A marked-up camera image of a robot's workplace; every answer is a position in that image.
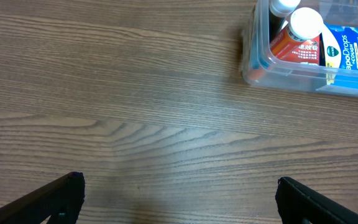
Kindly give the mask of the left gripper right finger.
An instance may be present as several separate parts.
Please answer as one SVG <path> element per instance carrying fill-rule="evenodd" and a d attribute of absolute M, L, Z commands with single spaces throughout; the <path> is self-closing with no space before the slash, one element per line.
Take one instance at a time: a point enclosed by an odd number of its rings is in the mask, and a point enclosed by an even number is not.
<path fill-rule="evenodd" d="M 358 224 L 358 214 L 301 184 L 281 177 L 275 194 L 283 224 Z"/>

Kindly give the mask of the black bottle white cap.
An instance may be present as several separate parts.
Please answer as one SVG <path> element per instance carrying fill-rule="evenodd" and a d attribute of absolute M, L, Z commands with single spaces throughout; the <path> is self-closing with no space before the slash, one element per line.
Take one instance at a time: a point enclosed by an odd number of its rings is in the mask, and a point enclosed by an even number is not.
<path fill-rule="evenodd" d="M 281 31 L 282 25 L 299 5 L 300 0 L 270 0 L 269 1 L 269 42 Z"/>

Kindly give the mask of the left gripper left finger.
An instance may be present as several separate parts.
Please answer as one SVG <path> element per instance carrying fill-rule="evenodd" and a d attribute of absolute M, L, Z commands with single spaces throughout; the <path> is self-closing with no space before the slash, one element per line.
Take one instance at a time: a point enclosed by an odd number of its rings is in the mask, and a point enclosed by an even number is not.
<path fill-rule="evenodd" d="M 85 178 L 70 172 L 0 208 L 0 224 L 75 224 L 85 201 Z"/>

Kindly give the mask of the blue yellow VapoDrops box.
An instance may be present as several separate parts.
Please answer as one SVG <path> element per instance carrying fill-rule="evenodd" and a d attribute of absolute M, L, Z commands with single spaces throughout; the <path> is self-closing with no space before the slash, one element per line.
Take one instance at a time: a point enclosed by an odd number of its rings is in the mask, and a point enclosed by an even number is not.
<path fill-rule="evenodd" d="M 325 83 L 317 90 L 358 96 L 358 27 L 327 24 L 321 33 L 321 61 L 338 71 L 323 75 Z"/>

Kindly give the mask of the red medicine box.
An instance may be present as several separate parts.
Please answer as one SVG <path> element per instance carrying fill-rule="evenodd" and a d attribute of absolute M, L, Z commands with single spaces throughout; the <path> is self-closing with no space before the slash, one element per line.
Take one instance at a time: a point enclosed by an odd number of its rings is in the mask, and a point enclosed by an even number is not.
<path fill-rule="evenodd" d="M 319 65 L 320 37 L 307 40 L 291 53 L 280 58 L 286 62 Z"/>

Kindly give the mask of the orange bottle white cap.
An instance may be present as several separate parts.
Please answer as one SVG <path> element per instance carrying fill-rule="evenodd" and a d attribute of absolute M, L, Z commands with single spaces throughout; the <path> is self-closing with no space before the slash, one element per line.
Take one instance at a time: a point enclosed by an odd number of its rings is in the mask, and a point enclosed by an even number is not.
<path fill-rule="evenodd" d="M 309 7 L 293 11 L 288 24 L 270 43 L 270 50 L 276 58 L 284 58 L 307 40 L 319 36 L 324 27 L 320 13 Z"/>

